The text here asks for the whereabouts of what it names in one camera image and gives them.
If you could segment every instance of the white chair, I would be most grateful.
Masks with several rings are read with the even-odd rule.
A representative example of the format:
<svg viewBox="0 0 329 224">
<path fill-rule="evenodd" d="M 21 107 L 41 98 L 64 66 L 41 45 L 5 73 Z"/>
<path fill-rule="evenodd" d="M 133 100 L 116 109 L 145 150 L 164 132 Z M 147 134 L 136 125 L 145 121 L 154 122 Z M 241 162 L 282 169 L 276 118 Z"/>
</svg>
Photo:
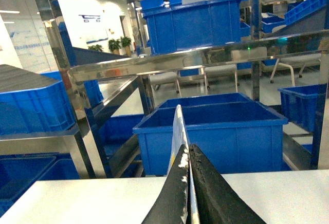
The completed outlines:
<svg viewBox="0 0 329 224">
<path fill-rule="evenodd" d="M 298 73 L 298 77 L 302 78 L 303 70 L 308 62 L 320 60 L 321 54 L 315 53 L 315 54 L 308 54 L 308 55 L 302 55 L 302 56 L 294 56 L 294 57 L 287 57 L 287 58 L 281 58 L 277 59 L 276 64 L 274 66 L 272 75 L 271 75 L 271 84 L 274 83 L 274 75 L 276 74 L 278 65 L 284 66 L 290 69 L 291 73 L 291 83 L 293 86 L 295 86 L 295 77 L 294 77 L 294 68 L 293 66 L 301 65 L 300 71 Z"/>
<path fill-rule="evenodd" d="M 156 86 L 161 84 L 169 84 L 169 83 L 176 83 L 176 92 L 181 97 L 180 85 L 178 81 L 178 72 L 164 72 L 150 75 L 150 83 L 154 87 L 154 90 L 158 90 Z"/>
<path fill-rule="evenodd" d="M 239 85 L 237 82 L 237 68 L 236 64 L 226 65 L 226 66 L 210 66 L 203 68 L 204 76 L 205 76 L 205 85 L 206 85 L 206 92 L 208 94 L 209 83 L 207 79 L 207 75 L 221 75 L 221 74 L 228 74 L 233 73 L 235 78 L 235 91 L 237 92 L 237 86 Z"/>
</svg>

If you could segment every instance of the metal shelf frame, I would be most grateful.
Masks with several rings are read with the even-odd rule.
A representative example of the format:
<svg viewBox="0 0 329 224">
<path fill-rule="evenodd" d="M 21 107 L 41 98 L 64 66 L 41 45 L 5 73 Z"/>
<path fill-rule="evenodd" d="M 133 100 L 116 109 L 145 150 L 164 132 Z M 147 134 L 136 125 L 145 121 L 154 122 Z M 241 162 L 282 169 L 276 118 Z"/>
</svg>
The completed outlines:
<svg viewBox="0 0 329 224">
<path fill-rule="evenodd" d="M 60 7 L 57 5 L 57 0 L 35 1 L 64 80 L 66 91 L 75 111 L 77 124 L 69 131 L 62 133 L 16 135 L 16 137 L 8 137 L 7 139 L 1 137 L 0 148 L 1 151 L 5 151 L 5 154 L 69 152 L 82 178 L 108 178 L 113 177 L 116 173 L 111 170 L 110 164 L 113 163 L 106 159 L 98 127 L 113 114 L 114 110 L 137 87 L 139 88 L 144 114 L 148 115 L 154 110 L 149 74 L 252 62 L 252 97 L 254 100 L 259 100 L 259 67 L 261 60 L 270 59 L 271 57 L 322 52 L 320 84 L 326 87 L 328 84 L 329 30 L 307 34 L 307 42 L 312 44 L 316 50 L 294 47 L 295 42 L 302 38 L 305 40 L 304 34 L 291 35 L 286 38 L 257 40 L 257 33 L 259 33 L 257 23 L 260 22 L 260 17 L 255 16 L 255 14 L 259 13 L 259 2 L 251 4 L 252 13 L 254 14 L 252 17 L 253 29 L 256 28 L 252 34 L 254 35 L 254 41 L 228 44 L 223 47 L 195 49 L 156 57 L 127 58 L 73 67 L 66 56 L 63 40 L 58 29 L 59 23 L 64 22 L 64 19 Z M 266 48 L 266 55 L 259 54 L 259 49 L 263 47 Z M 104 100 L 100 106 L 92 109 L 83 84 L 84 81 L 117 78 L 129 79 L 109 99 Z M 313 163 L 314 167 L 318 166 L 318 162 L 319 167 L 329 167 L 329 137 L 321 137 L 322 133 L 326 134 L 329 131 L 329 108 L 325 108 L 328 106 L 329 99 L 326 100 L 325 106 L 321 103 L 317 105 L 316 122 L 318 126 L 314 131 L 313 145 L 315 149 L 311 156 L 311 164 Z"/>
</svg>

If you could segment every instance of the metal leg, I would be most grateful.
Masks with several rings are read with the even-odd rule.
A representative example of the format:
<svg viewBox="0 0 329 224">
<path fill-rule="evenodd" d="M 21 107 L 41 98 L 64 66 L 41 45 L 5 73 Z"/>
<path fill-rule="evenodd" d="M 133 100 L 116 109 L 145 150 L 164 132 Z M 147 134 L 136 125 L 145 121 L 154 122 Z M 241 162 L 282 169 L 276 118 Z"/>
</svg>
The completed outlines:
<svg viewBox="0 0 329 224">
<path fill-rule="evenodd" d="M 147 75 L 139 76 L 138 88 L 139 88 L 139 94 L 140 94 L 140 99 L 142 101 L 144 114 L 149 115 L 150 113 L 153 112 L 155 107 L 149 76 Z"/>
<path fill-rule="evenodd" d="M 288 64 L 283 64 L 283 63 L 279 63 L 280 66 L 285 66 L 288 67 L 290 69 L 290 74 L 291 74 L 291 83 L 293 84 L 293 87 L 295 87 L 295 76 L 294 76 L 294 69 L 292 66 L 288 65 Z"/>
<path fill-rule="evenodd" d="M 298 77 L 299 78 L 302 78 L 303 77 L 302 73 L 303 73 L 303 70 L 304 70 L 305 66 L 306 66 L 306 63 L 302 66 L 302 68 L 300 68 L 300 71 L 298 73 Z"/>
<path fill-rule="evenodd" d="M 204 77 L 205 77 L 205 88 L 206 88 L 206 95 L 207 95 L 208 94 L 208 89 L 210 89 L 210 87 L 209 87 L 209 83 L 208 83 L 207 74 L 205 72 L 205 69 L 202 68 L 202 71 L 203 71 L 203 74 L 204 74 Z"/>
<path fill-rule="evenodd" d="M 313 135 L 311 167 L 329 169 L 329 54 L 321 56 L 319 95 Z"/>
<path fill-rule="evenodd" d="M 260 76 L 259 76 L 259 68 L 260 62 L 259 61 L 254 61 L 252 63 L 252 69 L 251 69 L 251 79 L 252 79 L 252 99 L 254 101 L 259 101 L 260 97 L 260 91 L 259 91 L 259 81 L 260 81 Z"/>
<path fill-rule="evenodd" d="M 271 84 L 274 83 L 273 78 L 274 78 L 274 75 L 276 74 L 276 71 L 277 71 L 277 67 L 278 67 L 279 62 L 280 62 L 280 59 L 277 59 L 276 64 L 274 66 L 274 69 L 272 71 L 272 75 L 271 75 L 271 80 L 270 80 L 270 83 Z"/>
<path fill-rule="evenodd" d="M 181 90 L 180 90 L 180 85 L 179 85 L 178 78 L 176 79 L 176 88 L 177 88 L 177 91 L 179 93 L 179 96 L 181 97 Z"/>
<path fill-rule="evenodd" d="M 235 92 L 238 92 L 238 90 L 237 90 L 237 69 L 234 71 L 234 78 L 235 78 Z"/>
</svg>

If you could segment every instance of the white table surface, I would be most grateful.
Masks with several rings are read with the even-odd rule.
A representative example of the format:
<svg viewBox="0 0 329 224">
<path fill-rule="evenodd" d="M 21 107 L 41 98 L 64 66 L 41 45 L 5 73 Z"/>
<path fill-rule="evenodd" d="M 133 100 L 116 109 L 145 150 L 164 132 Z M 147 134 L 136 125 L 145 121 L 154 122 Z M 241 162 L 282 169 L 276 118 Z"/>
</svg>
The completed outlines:
<svg viewBox="0 0 329 224">
<path fill-rule="evenodd" d="M 224 175 L 266 223 L 329 223 L 329 170 Z M 0 224 L 141 223 L 164 177 L 36 182 Z"/>
</svg>

